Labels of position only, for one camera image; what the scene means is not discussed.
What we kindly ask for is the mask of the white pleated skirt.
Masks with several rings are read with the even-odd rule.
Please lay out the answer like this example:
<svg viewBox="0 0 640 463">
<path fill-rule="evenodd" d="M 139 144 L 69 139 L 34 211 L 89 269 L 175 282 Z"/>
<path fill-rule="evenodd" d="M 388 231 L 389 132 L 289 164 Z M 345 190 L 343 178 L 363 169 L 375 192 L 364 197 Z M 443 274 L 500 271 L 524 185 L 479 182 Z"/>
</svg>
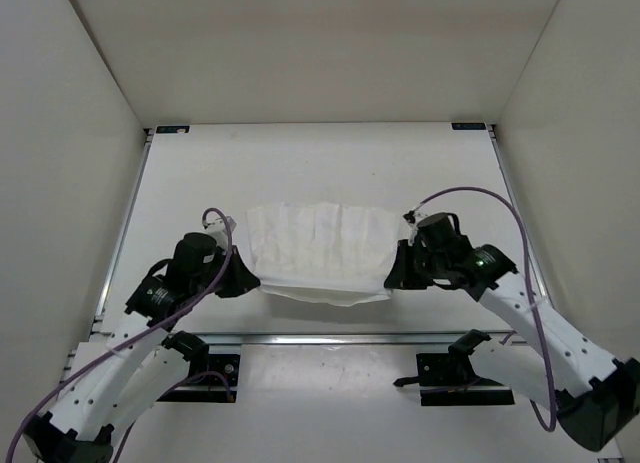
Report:
<svg viewBox="0 0 640 463">
<path fill-rule="evenodd" d="M 264 293 L 350 307 L 386 301 L 404 231 L 385 209 L 274 203 L 246 213 L 251 270 Z"/>
</svg>

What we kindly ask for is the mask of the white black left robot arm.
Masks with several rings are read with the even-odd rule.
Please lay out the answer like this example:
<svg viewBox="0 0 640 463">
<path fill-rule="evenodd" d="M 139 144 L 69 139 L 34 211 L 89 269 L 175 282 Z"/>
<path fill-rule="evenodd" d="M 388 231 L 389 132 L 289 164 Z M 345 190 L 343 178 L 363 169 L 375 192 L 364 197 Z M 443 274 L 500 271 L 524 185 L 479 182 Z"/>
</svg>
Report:
<svg viewBox="0 0 640 463">
<path fill-rule="evenodd" d="M 241 296 L 259 286 L 226 231 L 190 232 L 172 257 L 155 263 L 124 306 L 103 353 L 70 376 L 56 402 L 27 419 L 21 432 L 41 462 L 109 462 L 135 421 L 166 394 L 191 383 L 235 400 L 229 378 L 209 365 L 208 345 L 174 329 L 186 310 L 214 293 Z"/>
</svg>

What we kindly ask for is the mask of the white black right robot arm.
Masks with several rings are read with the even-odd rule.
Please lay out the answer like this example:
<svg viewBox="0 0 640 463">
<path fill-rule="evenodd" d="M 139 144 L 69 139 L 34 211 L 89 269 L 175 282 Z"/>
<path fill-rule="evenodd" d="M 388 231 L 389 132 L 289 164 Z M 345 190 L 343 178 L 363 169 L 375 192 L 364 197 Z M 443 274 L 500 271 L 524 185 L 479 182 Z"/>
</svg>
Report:
<svg viewBox="0 0 640 463">
<path fill-rule="evenodd" d="M 404 216 L 411 235 L 399 241 L 387 288 L 463 291 L 506 322 L 532 354 L 472 329 L 434 367 L 460 385 L 493 380 L 546 409 L 579 446 L 602 450 L 639 414 L 639 363 L 599 347 L 536 295 L 531 281 L 493 245 L 475 247 L 453 213 Z"/>
</svg>

